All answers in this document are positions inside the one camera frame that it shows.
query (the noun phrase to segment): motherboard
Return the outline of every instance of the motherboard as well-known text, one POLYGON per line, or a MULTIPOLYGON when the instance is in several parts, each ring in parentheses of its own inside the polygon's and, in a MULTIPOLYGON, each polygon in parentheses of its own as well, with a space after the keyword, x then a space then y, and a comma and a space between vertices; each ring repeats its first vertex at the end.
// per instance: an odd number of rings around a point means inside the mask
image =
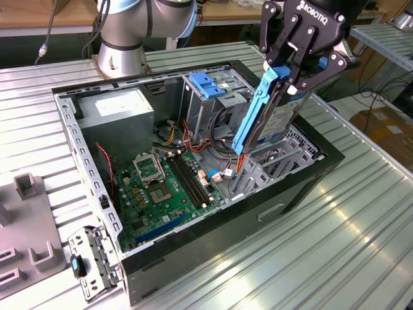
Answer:
POLYGON ((119 184, 123 252, 225 203, 191 152, 171 158, 147 154, 114 175, 119 184))

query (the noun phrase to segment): metal case frame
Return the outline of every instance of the metal case frame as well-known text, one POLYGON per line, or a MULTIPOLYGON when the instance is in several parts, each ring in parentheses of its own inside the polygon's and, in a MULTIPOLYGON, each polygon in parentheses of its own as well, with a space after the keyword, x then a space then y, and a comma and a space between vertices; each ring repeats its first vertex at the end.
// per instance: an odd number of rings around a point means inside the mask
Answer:
MULTIPOLYGON (((180 71, 216 68, 224 65, 234 68, 254 87, 257 87, 259 84, 260 79, 240 61, 183 68, 180 71)), ((176 70, 158 72, 145 77, 152 77, 155 80, 160 74, 173 76, 176 75, 175 72, 176 70)), ((55 88, 53 92, 55 97, 62 92, 66 92, 68 96, 73 96, 76 92, 79 92, 79 88, 87 90, 100 89, 99 85, 103 83, 111 83, 114 88, 117 88, 120 85, 139 81, 139 78, 143 78, 143 76, 55 88)), ((64 110, 68 107, 60 106, 59 108, 64 110)), ((73 121, 70 118, 64 119, 63 123, 66 125, 66 130, 76 130, 73 121)), ((321 150, 325 158, 315 161, 311 166, 295 174, 288 175, 276 184, 269 185, 253 195, 232 201, 226 209, 210 214, 202 221, 198 221, 174 234, 169 234, 167 238, 156 240, 156 242, 141 249, 138 253, 123 259, 120 257, 124 279, 126 280, 125 286, 131 305, 255 233, 266 224, 274 221, 281 214, 291 211, 325 175, 333 171, 344 159, 344 155, 301 116, 298 116, 293 124, 309 141, 321 150)), ((85 157, 88 154, 87 146, 81 139, 77 139, 74 132, 68 136, 71 144, 77 145, 84 150, 83 152, 81 151, 83 154, 74 153, 77 160, 84 162, 87 160, 87 156, 85 157)), ((96 169, 93 162, 89 163, 88 167, 92 170, 96 169)), ((81 167, 78 168, 83 173, 86 173, 81 167)), ((91 184, 88 184, 91 188, 91 195, 96 202, 96 205, 93 206, 95 214, 105 214, 106 216, 101 220, 103 220, 106 228, 110 231, 110 235, 117 236, 121 230, 121 223, 116 214, 113 214, 114 208, 112 204, 109 202, 108 207, 104 208, 99 202, 99 198, 107 195, 105 188, 98 186, 99 182, 101 182, 99 174, 94 174, 92 178, 88 176, 88 180, 91 182, 91 184)), ((116 244, 116 240, 112 241, 116 247, 119 247, 116 244)))

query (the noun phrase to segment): cardboard box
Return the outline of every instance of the cardboard box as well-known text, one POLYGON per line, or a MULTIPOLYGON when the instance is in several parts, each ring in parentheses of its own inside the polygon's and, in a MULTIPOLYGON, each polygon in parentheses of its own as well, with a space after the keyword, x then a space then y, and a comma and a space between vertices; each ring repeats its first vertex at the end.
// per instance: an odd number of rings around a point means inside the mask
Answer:
MULTIPOLYGON (((56 14, 70 0, 57 0, 56 14)), ((0 6, 50 15, 53 12, 54 0, 0 0, 0 6)))
MULTIPOLYGON (((350 119, 359 130, 366 125, 368 111, 350 119)), ((389 107, 375 108, 370 114, 366 135, 408 170, 413 171, 413 120, 389 107)))

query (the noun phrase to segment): metal bracket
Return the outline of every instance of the metal bracket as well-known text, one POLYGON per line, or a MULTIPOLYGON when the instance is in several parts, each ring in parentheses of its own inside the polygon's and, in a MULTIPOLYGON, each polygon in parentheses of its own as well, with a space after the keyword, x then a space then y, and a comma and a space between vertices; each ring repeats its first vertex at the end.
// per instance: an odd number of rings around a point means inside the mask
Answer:
MULTIPOLYGON (((80 283, 88 303, 117 287, 122 279, 121 269, 104 227, 83 227, 69 237, 68 242, 72 254, 85 267, 86 276, 80 283)), ((78 268, 77 261, 71 261, 74 272, 78 268)))

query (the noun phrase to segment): workbench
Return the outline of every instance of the workbench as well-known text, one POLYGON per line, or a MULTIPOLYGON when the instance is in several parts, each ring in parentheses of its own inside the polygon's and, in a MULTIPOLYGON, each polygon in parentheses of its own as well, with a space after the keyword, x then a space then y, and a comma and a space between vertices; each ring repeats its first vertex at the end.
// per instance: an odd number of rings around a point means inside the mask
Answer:
MULTIPOLYGON (((147 54, 154 71, 241 60, 229 43, 147 54)), ((0 70, 0 185, 42 176, 59 237, 95 224, 53 87, 99 80, 91 61, 0 70)), ((292 212, 144 299, 134 309, 404 309, 413 297, 413 175, 313 95, 301 115, 346 158, 292 212)), ((71 269, 0 301, 0 309, 129 309, 121 287, 86 305, 71 269)))

